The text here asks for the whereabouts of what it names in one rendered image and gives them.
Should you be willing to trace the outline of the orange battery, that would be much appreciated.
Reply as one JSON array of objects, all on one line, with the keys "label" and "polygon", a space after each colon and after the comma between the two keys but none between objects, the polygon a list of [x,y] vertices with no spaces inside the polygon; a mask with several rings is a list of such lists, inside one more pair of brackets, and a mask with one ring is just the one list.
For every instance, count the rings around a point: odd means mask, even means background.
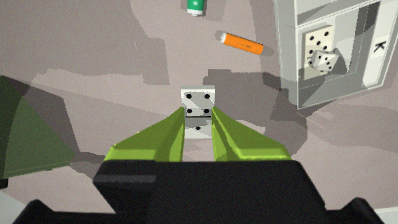
[{"label": "orange battery", "polygon": [[262,50],[263,50],[263,45],[238,37],[238,36],[234,36],[228,33],[223,33],[221,36],[221,41],[220,43],[228,45],[228,46],[232,46],[241,50],[245,50],[248,52],[252,52],[254,54],[261,54]]}]

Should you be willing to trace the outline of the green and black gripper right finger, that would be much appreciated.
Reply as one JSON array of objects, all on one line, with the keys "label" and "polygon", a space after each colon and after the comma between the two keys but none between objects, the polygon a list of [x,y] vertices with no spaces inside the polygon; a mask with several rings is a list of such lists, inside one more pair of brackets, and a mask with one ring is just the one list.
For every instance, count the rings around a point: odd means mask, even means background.
[{"label": "green and black gripper right finger", "polygon": [[283,144],[228,117],[215,106],[211,129],[214,161],[227,161],[227,154],[228,161],[292,160]]}]

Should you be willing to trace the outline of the green battery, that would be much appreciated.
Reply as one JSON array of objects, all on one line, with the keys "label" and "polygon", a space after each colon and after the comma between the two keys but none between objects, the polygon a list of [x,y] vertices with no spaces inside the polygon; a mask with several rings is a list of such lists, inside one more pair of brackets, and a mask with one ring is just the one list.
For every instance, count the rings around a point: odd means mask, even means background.
[{"label": "green battery", "polygon": [[188,0],[187,13],[194,16],[203,14],[204,0]]}]

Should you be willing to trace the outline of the white rack of three labelled bins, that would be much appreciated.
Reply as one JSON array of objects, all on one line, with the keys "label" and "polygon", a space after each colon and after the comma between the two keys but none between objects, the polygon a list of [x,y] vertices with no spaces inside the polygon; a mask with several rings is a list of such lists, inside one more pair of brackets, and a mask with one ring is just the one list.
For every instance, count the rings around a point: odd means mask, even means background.
[{"label": "white rack of three labelled bins", "polygon": [[[383,85],[398,0],[273,0],[273,7],[281,92],[297,110]],[[302,33],[325,25],[333,25],[330,51],[339,57],[332,71],[303,80]]]}]

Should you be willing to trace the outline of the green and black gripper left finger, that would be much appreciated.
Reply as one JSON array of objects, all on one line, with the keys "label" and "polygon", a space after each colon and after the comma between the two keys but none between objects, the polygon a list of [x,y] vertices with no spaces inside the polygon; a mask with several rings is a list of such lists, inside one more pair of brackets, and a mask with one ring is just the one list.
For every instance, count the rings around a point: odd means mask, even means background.
[{"label": "green and black gripper left finger", "polygon": [[185,114],[181,106],[167,118],[113,145],[103,162],[110,159],[182,162],[184,138]]}]

